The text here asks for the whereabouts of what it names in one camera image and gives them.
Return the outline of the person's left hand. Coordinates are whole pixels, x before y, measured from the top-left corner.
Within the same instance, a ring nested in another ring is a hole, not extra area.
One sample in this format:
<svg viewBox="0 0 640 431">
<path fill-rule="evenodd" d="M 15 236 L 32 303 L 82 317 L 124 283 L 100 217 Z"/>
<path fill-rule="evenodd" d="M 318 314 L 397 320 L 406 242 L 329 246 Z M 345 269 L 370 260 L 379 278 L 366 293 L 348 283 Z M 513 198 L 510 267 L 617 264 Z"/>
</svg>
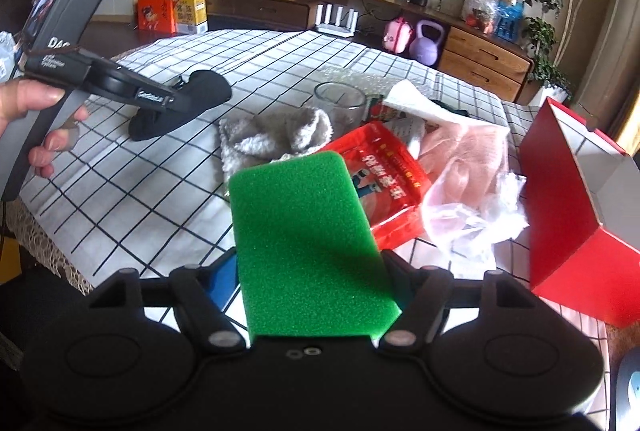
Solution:
<svg viewBox="0 0 640 431">
<path fill-rule="evenodd" d="M 11 79 L 1 84 L 1 130 L 6 129 L 30 112 L 40 112 L 62 100 L 63 91 L 32 79 Z M 71 150 L 78 139 L 78 124 L 87 120 L 89 112 L 85 104 L 68 119 L 64 126 L 51 131 L 40 146 L 32 148 L 28 154 L 29 165 L 38 177 L 53 176 L 53 159 L 56 154 Z"/>
</svg>

